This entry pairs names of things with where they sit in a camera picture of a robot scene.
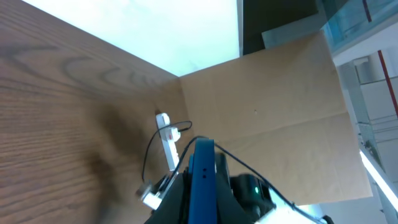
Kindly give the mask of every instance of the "blue object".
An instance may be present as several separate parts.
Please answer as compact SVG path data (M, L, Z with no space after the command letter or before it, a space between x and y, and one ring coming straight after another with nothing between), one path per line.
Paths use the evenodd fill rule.
M193 155L188 224L217 224L214 140L198 138Z

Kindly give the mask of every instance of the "cardboard sheet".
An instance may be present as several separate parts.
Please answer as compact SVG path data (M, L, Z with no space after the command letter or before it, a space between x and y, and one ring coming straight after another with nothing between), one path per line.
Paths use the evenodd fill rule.
M227 146L296 203L371 196L322 33L181 82L195 134Z

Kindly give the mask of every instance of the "white power strip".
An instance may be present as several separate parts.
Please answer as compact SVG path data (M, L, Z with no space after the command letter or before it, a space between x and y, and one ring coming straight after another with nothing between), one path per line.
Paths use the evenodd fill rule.
M170 124L170 118L166 113L161 113L156 115L157 128L163 128ZM181 137L178 128L169 127L159 131L160 138L162 139L162 144L164 148L164 153L166 155L167 163L169 165L170 171L174 171L180 159L178 158L177 148L175 147L175 142Z

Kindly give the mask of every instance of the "white connector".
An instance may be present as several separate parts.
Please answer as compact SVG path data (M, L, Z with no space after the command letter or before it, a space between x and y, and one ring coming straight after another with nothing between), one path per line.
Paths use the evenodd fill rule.
M156 115L157 127L163 128L170 124L170 118L166 113ZM167 163L170 171L174 171L180 159L178 158L177 148L175 142L181 137L181 133L176 127L169 127L159 131L162 139L164 153L166 155Z

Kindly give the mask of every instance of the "wood grain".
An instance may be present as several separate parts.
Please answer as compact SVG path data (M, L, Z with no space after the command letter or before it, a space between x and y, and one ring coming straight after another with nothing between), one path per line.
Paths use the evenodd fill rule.
M0 107L7 224L143 223L134 192L154 115L188 117L175 76L11 0L0 0ZM155 142L148 178L165 167Z

